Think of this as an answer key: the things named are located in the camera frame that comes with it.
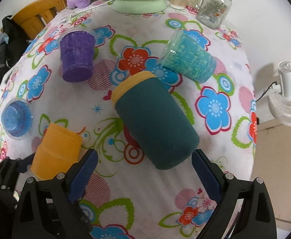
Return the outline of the white floor fan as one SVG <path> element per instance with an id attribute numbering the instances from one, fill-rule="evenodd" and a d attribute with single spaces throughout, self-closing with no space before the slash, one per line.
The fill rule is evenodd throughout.
<path id="1" fill-rule="evenodd" d="M 278 76 L 280 83 L 268 95 L 269 110 L 280 123 L 291 127 L 291 62 L 279 63 Z"/>

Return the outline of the teal cup yellow rim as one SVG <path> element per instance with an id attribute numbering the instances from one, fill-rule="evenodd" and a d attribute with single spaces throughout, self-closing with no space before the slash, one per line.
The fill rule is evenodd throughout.
<path id="1" fill-rule="evenodd" d="M 171 169 L 187 159 L 199 136 L 163 83 L 149 71 L 113 90 L 114 109 L 152 164 Z"/>

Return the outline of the blue fuzzy clear cup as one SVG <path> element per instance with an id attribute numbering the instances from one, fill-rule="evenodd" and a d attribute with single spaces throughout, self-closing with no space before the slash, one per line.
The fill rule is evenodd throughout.
<path id="1" fill-rule="evenodd" d="M 1 124 L 5 133 L 14 140 L 22 140 L 28 136 L 33 123 L 33 109 L 25 99 L 10 100 L 2 111 Z"/>

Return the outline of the purple fuzzy cup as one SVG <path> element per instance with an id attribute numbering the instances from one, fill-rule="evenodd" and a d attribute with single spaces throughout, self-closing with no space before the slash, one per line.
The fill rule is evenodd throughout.
<path id="1" fill-rule="evenodd" d="M 84 27 L 68 29 L 60 36 L 62 78 L 65 81 L 79 83 L 92 77 L 95 42 L 93 32 Z"/>

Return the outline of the glass mason jar mug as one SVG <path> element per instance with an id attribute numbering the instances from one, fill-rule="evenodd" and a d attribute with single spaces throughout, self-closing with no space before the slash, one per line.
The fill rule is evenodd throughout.
<path id="1" fill-rule="evenodd" d="M 217 30 L 225 20 L 233 0 L 195 0 L 196 19 L 210 29 Z"/>

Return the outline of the wooden chair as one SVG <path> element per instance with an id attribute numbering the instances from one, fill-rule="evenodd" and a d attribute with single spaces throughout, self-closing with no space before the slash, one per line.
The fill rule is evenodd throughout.
<path id="1" fill-rule="evenodd" d="M 30 39 L 34 39 L 66 8 L 66 3 L 66 0 L 38 0 L 21 9 L 12 19 L 23 28 Z"/>

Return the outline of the orange fuzzy cup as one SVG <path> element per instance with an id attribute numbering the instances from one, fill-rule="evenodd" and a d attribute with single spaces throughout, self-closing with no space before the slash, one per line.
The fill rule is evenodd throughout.
<path id="1" fill-rule="evenodd" d="M 40 180 L 66 173 L 79 158 L 82 137 L 55 123 L 50 123 L 34 155 L 30 171 Z"/>

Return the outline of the pile of clothes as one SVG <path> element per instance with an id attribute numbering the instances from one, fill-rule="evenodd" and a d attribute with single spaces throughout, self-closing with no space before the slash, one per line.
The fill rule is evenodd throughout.
<path id="1" fill-rule="evenodd" d="M 11 15 L 2 19 L 2 28 L 7 40 L 0 43 L 0 84 L 4 74 L 15 66 L 29 45 L 29 36 Z"/>

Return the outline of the green desk fan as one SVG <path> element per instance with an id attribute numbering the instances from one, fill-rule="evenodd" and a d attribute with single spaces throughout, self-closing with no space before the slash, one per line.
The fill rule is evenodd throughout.
<path id="1" fill-rule="evenodd" d="M 113 10 L 122 14 L 153 14 L 164 11 L 167 4 L 164 0 L 114 0 Z"/>

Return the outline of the turquoise beaded clear cup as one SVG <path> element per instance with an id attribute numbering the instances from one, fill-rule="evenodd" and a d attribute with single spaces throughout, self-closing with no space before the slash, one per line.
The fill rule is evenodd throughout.
<path id="1" fill-rule="evenodd" d="M 217 65 L 214 57 L 181 29 L 174 32 L 157 62 L 197 83 L 206 82 Z"/>

